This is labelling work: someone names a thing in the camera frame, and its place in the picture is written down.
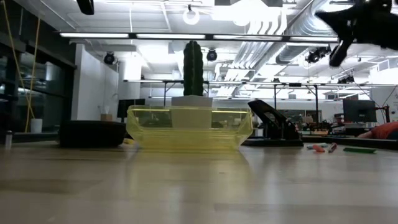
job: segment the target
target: computer monitor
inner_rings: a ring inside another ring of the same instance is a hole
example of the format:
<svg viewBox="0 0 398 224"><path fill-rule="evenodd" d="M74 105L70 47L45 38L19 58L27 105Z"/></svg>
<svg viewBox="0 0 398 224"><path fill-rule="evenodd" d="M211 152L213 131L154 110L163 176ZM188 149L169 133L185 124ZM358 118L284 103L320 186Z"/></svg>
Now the computer monitor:
<svg viewBox="0 0 398 224"><path fill-rule="evenodd" d="M377 122L373 100L343 100L344 121Z"/></svg>
<svg viewBox="0 0 398 224"><path fill-rule="evenodd" d="M145 99L135 99L135 100L119 100L118 105L118 118L127 118L127 109L132 105L145 105Z"/></svg>

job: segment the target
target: white pot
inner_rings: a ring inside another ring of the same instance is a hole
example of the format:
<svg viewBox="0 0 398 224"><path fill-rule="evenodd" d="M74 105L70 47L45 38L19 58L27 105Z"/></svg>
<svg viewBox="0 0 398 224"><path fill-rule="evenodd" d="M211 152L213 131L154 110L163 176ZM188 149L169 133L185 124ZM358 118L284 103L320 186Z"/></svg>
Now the white pot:
<svg viewBox="0 0 398 224"><path fill-rule="evenodd" d="M210 129L213 99L204 96L180 96L172 98L172 106L196 107L194 110L173 109L173 128Z"/></svg>
<svg viewBox="0 0 398 224"><path fill-rule="evenodd" d="M213 99L204 96L179 96L172 98L172 106L194 106L194 107L208 107L213 106Z"/></svg>
<svg viewBox="0 0 398 224"><path fill-rule="evenodd" d="M41 133L43 128L43 119L32 118L30 120L30 132Z"/></svg>

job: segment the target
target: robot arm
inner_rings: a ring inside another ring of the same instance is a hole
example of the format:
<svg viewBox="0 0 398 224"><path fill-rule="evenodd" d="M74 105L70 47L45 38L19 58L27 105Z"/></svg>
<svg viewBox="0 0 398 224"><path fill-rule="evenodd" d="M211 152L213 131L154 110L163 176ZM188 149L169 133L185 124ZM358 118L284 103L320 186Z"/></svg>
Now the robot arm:
<svg viewBox="0 0 398 224"><path fill-rule="evenodd" d="M329 65L339 67L354 40L398 50L398 16L390 13L391 6L391 0L371 0L342 11L316 12L315 15L326 22L339 38L339 44L330 55Z"/></svg>

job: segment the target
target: green marker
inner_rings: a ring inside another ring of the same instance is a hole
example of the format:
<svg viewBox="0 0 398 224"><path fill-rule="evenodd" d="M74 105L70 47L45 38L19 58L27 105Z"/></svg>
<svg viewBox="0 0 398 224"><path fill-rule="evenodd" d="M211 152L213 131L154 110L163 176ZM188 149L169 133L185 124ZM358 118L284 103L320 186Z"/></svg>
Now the green marker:
<svg viewBox="0 0 398 224"><path fill-rule="evenodd" d="M373 154L376 152L375 149L364 149L364 148L351 148L351 147L346 147L343 149L345 152L358 152L358 153L367 153L367 154Z"/></svg>

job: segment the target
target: wooden table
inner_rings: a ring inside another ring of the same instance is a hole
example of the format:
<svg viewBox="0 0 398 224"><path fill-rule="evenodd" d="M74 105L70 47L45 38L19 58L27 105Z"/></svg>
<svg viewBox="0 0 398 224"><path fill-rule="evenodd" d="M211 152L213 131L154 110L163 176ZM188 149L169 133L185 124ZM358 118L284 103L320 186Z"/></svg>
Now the wooden table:
<svg viewBox="0 0 398 224"><path fill-rule="evenodd" d="M398 154L161 153L13 145L1 223L397 223Z"/></svg>

